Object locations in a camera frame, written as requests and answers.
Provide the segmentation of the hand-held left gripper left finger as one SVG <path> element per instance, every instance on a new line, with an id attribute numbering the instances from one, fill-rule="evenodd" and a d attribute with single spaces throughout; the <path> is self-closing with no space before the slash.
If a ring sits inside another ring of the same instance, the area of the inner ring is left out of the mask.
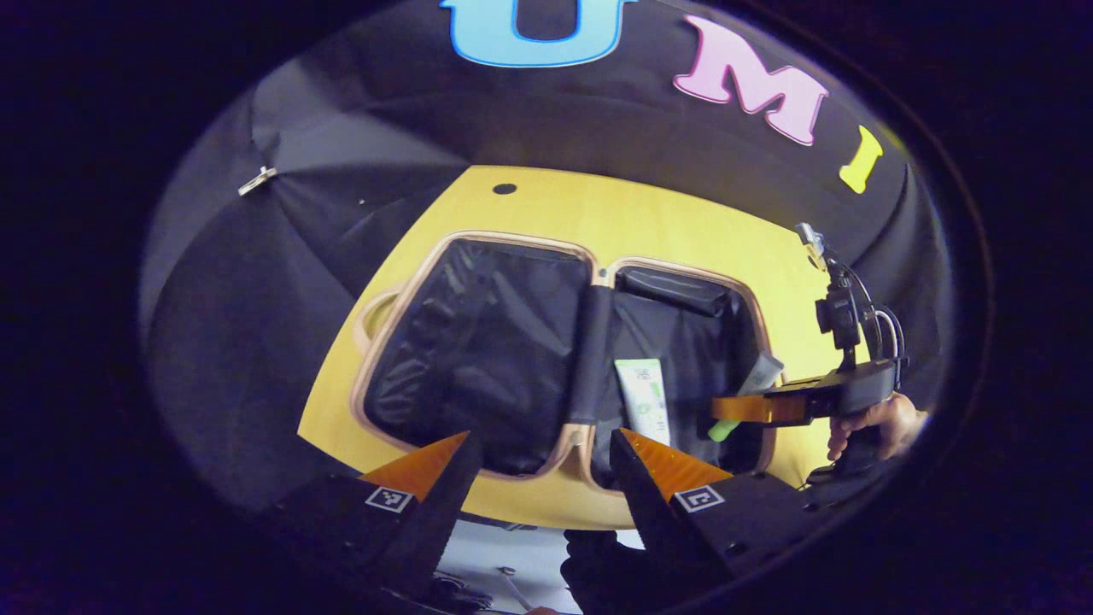
<path id="1" fill-rule="evenodd" d="M 352 596 L 422 603 L 482 460 L 480 437 L 460 431 L 359 477 L 313 478 L 267 507 L 260 527 Z"/>

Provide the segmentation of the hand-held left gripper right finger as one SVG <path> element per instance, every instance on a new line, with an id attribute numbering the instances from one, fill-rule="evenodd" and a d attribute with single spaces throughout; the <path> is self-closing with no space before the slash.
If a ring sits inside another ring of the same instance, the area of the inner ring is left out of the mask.
<path id="1" fill-rule="evenodd" d="M 628 429 L 611 435 L 611 468 L 643 552 L 613 573 L 623 603 L 734 603 L 803 549 L 825 509 L 760 472 L 742 475 Z"/>

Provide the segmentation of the grey skin care tube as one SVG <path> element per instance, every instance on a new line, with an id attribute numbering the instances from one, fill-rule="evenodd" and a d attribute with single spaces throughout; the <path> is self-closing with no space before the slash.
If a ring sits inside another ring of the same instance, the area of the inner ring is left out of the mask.
<path id="1" fill-rule="evenodd" d="M 753 363 L 750 372 L 748 372 L 745 380 L 743 380 L 740 388 L 737 390 L 737 393 L 734 393 L 734 397 L 754 395 L 772 389 L 784 369 L 784 363 L 778 360 L 775 355 L 772 355 L 769 351 L 766 350 L 761 351 L 757 358 Z M 708 429 L 707 436 L 714 442 L 722 442 L 727 439 L 731 431 L 734 431 L 734 429 L 739 427 L 743 419 L 716 419 Z"/>

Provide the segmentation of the white green skin care tube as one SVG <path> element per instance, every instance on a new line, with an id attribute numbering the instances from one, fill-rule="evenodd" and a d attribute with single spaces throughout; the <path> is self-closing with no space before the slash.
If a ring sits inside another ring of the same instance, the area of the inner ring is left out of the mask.
<path id="1" fill-rule="evenodd" d="M 670 417 L 659 359 L 614 360 L 628 425 L 653 441 L 672 445 Z"/>

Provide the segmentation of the dark cloth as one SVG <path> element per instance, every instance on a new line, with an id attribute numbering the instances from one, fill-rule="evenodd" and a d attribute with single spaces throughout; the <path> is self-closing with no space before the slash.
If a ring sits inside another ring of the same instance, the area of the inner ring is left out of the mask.
<path id="1" fill-rule="evenodd" d="M 646 549 L 616 532 L 564 530 L 569 554 L 559 571 L 584 615 L 655 615 L 671 606 L 670 588 Z"/>

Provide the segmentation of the thin white rod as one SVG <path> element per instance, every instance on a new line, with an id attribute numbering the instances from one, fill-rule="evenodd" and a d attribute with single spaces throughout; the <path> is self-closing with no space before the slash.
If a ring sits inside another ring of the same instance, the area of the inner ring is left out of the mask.
<path id="1" fill-rule="evenodd" d="M 500 577 L 502 577 L 504 584 L 508 588 L 509 592 L 512 592 L 512 598 L 517 601 L 524 611 L 534 608 L 534 605 L 530 603 L 530 600 L 528 600 L 526 595 L 522 594 L 522 591 L 520 591 L 520 588 L 515 584 L 515 569 L 512 569 L 512 567 L 500 567 L 497 568 L 497 572 L 500 573 Z"/>

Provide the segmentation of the black backdrop cloth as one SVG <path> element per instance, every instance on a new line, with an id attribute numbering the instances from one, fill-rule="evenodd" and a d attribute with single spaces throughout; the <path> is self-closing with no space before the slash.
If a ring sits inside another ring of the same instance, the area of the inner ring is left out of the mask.
<path id="1" fill-rule="evenodd" d="M 259 168 L 277 178 L 239 197 Z M 161 421 L 245 511 L 345 465 L 296 435 L 336 332 L 472 165 L 593 173 L 811 222 L 937 404 L 956 319 L 947 200 L 859 67 L 754 3 L 378 0 L 231 100 L 180 161 L 139 277 Z"/>

